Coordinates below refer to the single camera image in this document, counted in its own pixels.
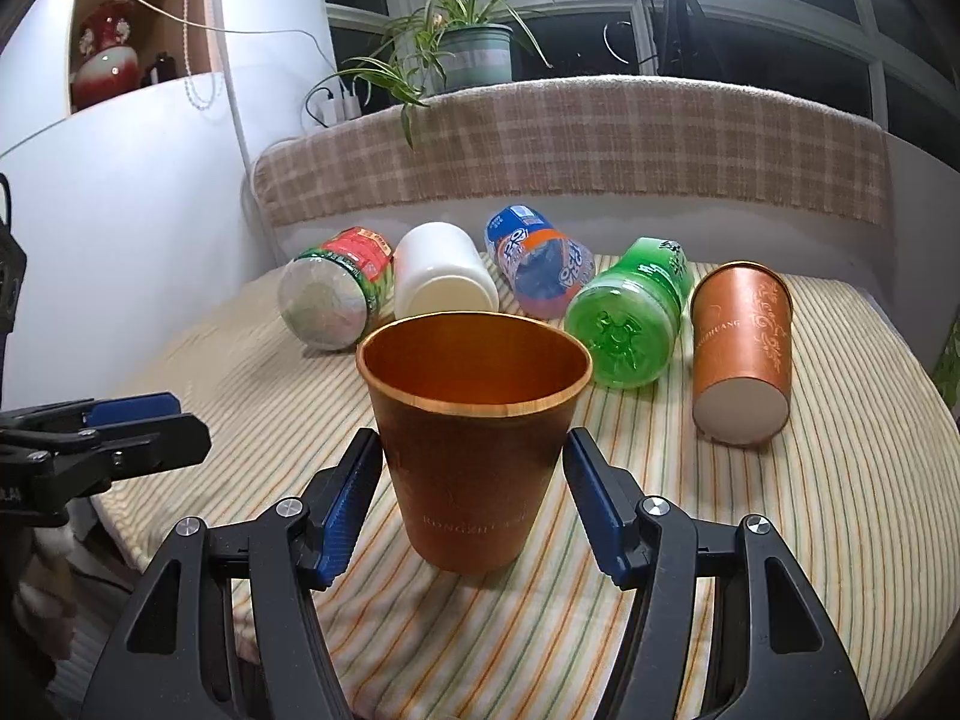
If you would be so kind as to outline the left gloved hand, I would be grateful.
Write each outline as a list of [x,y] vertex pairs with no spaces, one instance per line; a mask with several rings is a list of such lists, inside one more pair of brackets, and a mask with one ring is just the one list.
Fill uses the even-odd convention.
[[23,566],[14,581],[14,616],[53,661],[68,660],[78,613],[68,561],[73,530],[70,525],[28,528],[25,537]]

